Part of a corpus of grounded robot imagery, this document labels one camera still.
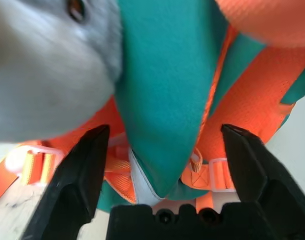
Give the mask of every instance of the plush toy eye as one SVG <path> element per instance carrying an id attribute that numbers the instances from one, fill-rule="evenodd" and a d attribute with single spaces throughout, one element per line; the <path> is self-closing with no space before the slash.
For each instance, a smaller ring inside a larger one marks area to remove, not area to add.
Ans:
<path id="1" fill-rule="evenodd" d="M 83 0 L 68 0 L 67 11 L 69 16 L 77 23 L 83 22 L 86 18 L 86 8 Z"/>

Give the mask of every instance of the white floor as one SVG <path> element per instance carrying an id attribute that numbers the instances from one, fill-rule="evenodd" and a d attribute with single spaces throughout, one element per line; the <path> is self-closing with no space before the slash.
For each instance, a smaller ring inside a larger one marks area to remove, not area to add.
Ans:
<path id="1" fill-rule="evenodd" d="M 0 144 L 0 160 L 13 147 L 13 144 Z M 296 104 L 287 123 L 275 134 L 267 147 L 284 163 L 305 192 L 305 97 Z M 40 188 L 21 186 L 16 182 L 0 199 L 0 240 L 18 239 L 42 191 Z M 220 211 L 223 203 L 238 200 L 233 193 L 218 193 L 214 198 L 217 211 Z M 166 207 L 176 211 L 179 205 L 180 203 L 167 201 L 159 204 L 156 209 Z M 97 211 L 96 218 L 83 227 L 78 239 L 104 240 L 108 219 L 108 214 Z"/>

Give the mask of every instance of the strap buckle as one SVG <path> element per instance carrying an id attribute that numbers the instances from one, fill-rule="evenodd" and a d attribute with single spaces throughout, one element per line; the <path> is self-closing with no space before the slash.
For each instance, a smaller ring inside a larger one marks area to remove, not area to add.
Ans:
<path id="1" fill-rule="evenodd" d="M 234 193 L 233 180 L 231 178 L 227 158 L 216 158 L 208 162 L 210 189 L 214 193 Z"/>
<path id="2" fill-rule="evenodd" d="M 26 179 L 23 181 L 24 184 L 44 185 L 50 181 L 64 156 L 64 153 L 56 148 L 21 145 L 8 153 L 5 158 L 5 168 L 18 177 Z"/>

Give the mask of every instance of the gray plush toy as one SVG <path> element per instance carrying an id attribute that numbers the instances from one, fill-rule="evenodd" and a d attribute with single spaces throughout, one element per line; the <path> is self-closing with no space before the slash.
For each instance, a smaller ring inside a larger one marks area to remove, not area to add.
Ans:
<path id="1" fill-rule="evenodd" d="M 121 73 L 115 0 L 0 0 L 0 142 L 77 128 Z"/>

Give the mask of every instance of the white plastic buckle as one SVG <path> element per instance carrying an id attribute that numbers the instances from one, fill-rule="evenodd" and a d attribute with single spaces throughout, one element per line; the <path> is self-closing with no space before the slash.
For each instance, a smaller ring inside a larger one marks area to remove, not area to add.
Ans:
<path id="1" fill-rule="evenodd" d="M 214 164 L 218 162 L 227 162 L 227 158 L 216 158 L 213 160 L 210 160 L 208 162 L 209 167 L 209 178 L 210 178 L 210 188 L 213 193 L 234 193 L 236 192 L 236 189 L 234 188 L 226 188 L 226 189 L 217 189 L 216 188 L 216 178 L 215 178 L 215 172 L 214 172 Z"/>
<path id="2" fill-rule="evenodd" d="M 18 146 L 15 149 L 11 150 L 8 153 L 7 157 L 5 158 L 5 167 L 6 169 L 16 174 L 17 176 L 21 176 L 23 167 L 25 164 L 25 159 L 28 151 L 32 151 L 33 154 L 44 153 L 44 154 L 53 154 L 56 156 L 54 168 L 61 163 L 64 158 L 64 153 L 61 150 L 46 147 L 46 146 L 39 146 L 39 145 L 23 145 Z"/>

